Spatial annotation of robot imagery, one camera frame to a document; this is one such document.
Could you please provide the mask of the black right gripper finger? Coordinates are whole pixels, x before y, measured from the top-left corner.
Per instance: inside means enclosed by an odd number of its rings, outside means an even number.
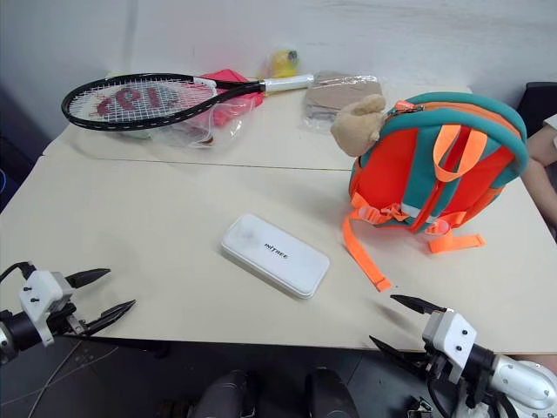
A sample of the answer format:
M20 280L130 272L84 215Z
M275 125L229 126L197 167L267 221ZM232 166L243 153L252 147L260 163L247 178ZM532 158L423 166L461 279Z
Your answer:
M424 367L427 363L426 352L414 353L400 351L371 335L369 336L369 339L386 358L390 359L401 367Z
M419 314L432 314L434 312L444 313L447 310L446 307L440 307L418 297L392 294L390 298Z

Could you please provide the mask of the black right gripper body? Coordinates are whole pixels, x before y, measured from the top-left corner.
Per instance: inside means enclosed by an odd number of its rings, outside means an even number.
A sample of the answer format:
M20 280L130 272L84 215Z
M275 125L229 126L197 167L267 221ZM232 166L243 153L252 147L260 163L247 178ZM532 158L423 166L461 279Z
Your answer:
M425 362L420 371L424 380L447 381L455 383L453 377L453 349L436 348L432 343L425 344Z

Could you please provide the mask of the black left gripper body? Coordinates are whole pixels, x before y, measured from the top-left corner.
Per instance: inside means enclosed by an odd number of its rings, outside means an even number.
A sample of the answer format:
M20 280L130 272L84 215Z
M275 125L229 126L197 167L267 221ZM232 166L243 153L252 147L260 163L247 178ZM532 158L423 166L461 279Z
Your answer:
M59 311L47 318L46 324L53 336L85 335L87 326L84 320L77 317L77 307L67 302Z

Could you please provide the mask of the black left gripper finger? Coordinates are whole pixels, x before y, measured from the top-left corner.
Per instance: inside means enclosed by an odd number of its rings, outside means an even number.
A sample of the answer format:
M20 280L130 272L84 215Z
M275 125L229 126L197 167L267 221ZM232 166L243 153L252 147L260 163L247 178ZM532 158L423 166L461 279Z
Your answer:
M71 287L78 289L99 280L110 272L110 268L95 268L68 275L65 279Z
M129 300L124 303L103 311L100 316L84 326L83 335L94 335L122 318L136 303L136 300Z

